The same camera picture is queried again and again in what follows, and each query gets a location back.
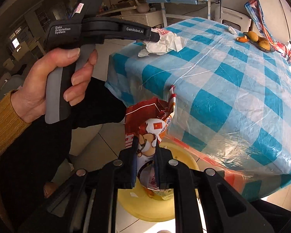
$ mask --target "metal bolt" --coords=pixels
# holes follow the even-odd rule
[[[216,174],[216,171],[215,171],[214,169],[212,169],[212,168],[208,168],[208,169],[206,170],[206,173],[207,173],[207,175],[209,175],[209,176],[214,176],[214,175]]]
[[[179,164],[179,162],[176,159],[171,159],[168,161],[168,164],[170,164],[171,166],[176,166]]]
[[[121,165],[123,164],[123,161],[120,160],[120,159],[116,159],[116,160],[113,161],[113,164],[114,164],[115,166],[121,166]]]
[[[77,175],[78,175],[79,177],[84,176],[85,174],[86,174],[86,170],[84,170],[84,169],[79,169],[79,170],[77,170]]]

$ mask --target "hand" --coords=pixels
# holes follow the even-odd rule
[[[16,114],[26,123],[31,123],[45,114],[45,90],[47,76],[56,67],[64,67],[75,62],[80,56],[80,48],[64,50],[53,49],[39,59],[31,68],[23,87],[11,95],[11,103]],[[91,80],[98,53],[94,50],[83,68],[71,78],[72,86],[64,92],[64,99],[71,106],[84,99],[85,90]]]

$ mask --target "crumpled paper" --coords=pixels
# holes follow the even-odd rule
[[[186,39],[177,36],[177,34],[171,31],[165,29],[152,29],[152,31],[159,33],[159,41],[157,43],[142,41],[146,47],[138,53],[138,57],[145,57],[149,55],[149,53],[163,55],[171,50],[179,52],[186,46]]]

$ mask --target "sweater cuff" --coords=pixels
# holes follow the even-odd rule
[[[30,126],[30,123],[25,123],[14,111],[11,103],[13,92],[15,90],[7,93],[0,101],[0,155]]]

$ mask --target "blue and white tablecloth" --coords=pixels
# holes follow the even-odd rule
[[[291,72],[279,53],[239,43],[203,18],[171,25],[180,52],[139,58],[132,43],[109,58],[106,87],[127,106],[177,94],[169,133],[228,169],[241,171],[248,200],[291,182]]]

